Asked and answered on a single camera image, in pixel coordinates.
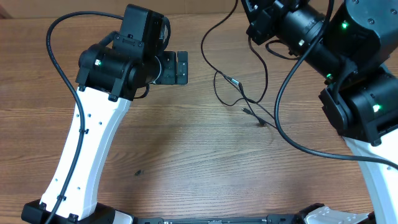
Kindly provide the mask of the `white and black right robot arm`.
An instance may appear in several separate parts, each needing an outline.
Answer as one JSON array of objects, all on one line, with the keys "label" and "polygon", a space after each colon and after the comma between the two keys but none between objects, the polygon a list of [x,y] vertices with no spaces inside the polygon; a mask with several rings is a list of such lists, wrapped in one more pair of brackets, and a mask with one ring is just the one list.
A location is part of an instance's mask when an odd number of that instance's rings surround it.
[{"label": "white and black right robot arm", "polygon": [[271,38],[325,79],[319,98],[350,155],[314,156],[356,161],[373,211],[356,223],[397,222],[397,77],[385,61],[397,48],[397,1],[343,1],[326,14],[308,1],[243,1],[247,35],[258,45]]}]

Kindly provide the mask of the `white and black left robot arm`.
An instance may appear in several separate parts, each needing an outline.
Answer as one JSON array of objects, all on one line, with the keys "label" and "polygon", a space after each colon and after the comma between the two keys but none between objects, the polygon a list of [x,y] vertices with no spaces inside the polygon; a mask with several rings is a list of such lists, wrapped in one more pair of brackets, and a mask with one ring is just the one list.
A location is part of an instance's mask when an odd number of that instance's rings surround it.
[{"label": "white and black left robot arm", "polygon": [[104,163],[137,90],[187,84],[188,54],[167,50],[171,28],[163,14],[130,4],[121,22],[118,31],[80,55],[67,140],[47,190],[24,205],[25,222],[134,222],[132,215],[98,202]]}]

